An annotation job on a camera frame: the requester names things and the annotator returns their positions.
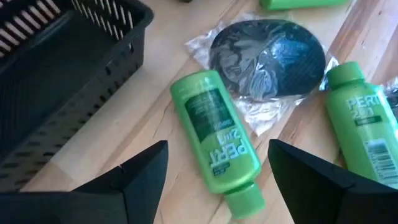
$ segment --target wooden surface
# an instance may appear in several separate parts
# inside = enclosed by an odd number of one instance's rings
[[[228,223],[221,197],[206,190],[185,133],[175,114],[169,86],[200,69],[184,43],[244,12],[256,0],[143,0],[155,12],[146,32],[144,66],[24,188],[72,190],[123,163],[161,139],[169,140],[170,160],[156,224]],[[328,9],[283,12],[308,27],[340,62],[356,60],[366,77],[383,83],[398,75],[397,0],[354,0]],[[338,147],[324,109],[325,94],[313,95],[290,110],[260,137],[251,132],[261,161],[267,208],[246,223],[293,223],[267,161],[268,140],[279,138],[328,161]]]

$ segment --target green bottle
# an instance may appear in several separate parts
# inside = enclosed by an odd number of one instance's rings
[[[381,86],[356,62],[327,73],[326,107],[351,172],[398,189],[398,124]]]
[[[261,5],[269,10],[334,6],[346,2],[347,0],[260,0]]]
[[[224,195],[235,219],[263,209],[261,163],[218,73],[194,73],[170,92],[209,191]]]

